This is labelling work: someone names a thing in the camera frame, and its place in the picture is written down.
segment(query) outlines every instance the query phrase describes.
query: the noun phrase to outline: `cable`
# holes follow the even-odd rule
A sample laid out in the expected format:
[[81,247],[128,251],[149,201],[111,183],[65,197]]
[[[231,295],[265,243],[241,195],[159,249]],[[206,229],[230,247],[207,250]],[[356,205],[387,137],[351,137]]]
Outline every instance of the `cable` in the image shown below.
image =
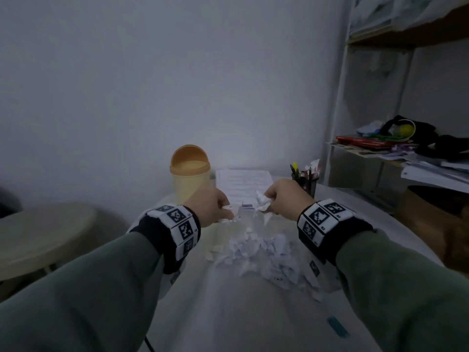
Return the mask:
[[155,350],[153,349],[153,347],[151,346],[151,343],[148,341],[148,338],[145,336],[145,343],[147,344],[147,347],[148,349],[150,350],[150,352],[155,352]]

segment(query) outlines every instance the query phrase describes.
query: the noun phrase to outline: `black and white wristband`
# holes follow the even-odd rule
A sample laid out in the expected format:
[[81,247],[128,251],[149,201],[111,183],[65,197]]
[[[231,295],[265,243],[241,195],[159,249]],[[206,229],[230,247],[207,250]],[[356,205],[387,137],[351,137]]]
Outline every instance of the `black and white wristband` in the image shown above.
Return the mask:
[[307,207],[298,218],[300,240],[323,263],[336,265],[335,257],[350,237],[373,230],[352,212],[328,199]]
[[177,272],[200,239],[200,222],[188,207],[163,205],[147,212],[132,231],[144,235],[165,257],[163,272]]

